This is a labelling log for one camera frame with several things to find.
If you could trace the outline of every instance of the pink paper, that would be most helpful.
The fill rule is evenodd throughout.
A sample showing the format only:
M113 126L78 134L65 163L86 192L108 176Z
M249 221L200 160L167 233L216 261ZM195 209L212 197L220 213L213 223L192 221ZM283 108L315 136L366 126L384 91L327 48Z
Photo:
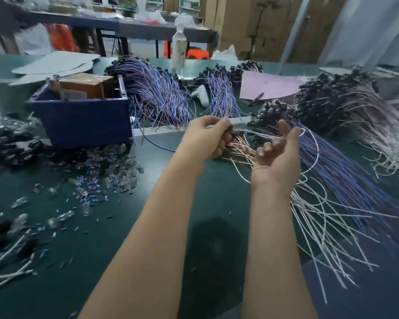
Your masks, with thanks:
M241 99L275 99L295 94L305 80L300 76L279 76L245 70L241 81Z

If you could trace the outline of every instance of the blue plastic bin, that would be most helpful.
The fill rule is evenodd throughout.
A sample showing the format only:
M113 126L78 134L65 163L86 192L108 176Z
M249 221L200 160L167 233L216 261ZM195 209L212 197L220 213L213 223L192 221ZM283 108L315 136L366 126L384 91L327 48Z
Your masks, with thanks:
M122 76L120 98L60 100L43 85L28 100L57 149L94 147L129 142L132 137L130 101Z

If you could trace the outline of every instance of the person's left hand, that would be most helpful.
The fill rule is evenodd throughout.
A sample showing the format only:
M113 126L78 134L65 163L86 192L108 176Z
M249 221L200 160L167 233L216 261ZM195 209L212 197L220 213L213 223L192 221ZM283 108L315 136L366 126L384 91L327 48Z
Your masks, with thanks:
M232 135L228 132L231 126L228 117L197 118L189 123L176 153L201 160L217 158L232 140Z

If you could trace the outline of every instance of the fingernail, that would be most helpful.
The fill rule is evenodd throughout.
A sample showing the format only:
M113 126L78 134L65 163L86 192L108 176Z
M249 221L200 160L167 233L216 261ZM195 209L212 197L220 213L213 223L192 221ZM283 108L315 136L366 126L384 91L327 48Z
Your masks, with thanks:
M256 152L257 152L258 156L264 156L265 155L265 153L263 152L263 148L262 147L258 147Z

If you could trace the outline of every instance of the bottle with white liquid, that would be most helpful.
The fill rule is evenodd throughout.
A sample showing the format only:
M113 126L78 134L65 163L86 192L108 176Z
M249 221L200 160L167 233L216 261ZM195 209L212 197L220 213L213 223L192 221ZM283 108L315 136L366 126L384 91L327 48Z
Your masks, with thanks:
M178 24L176 26L176 33L173 36L172 50L172 69L175 73L181 74L183 66L185 66L185 57L187 49L186 37L183 34L183 26Z

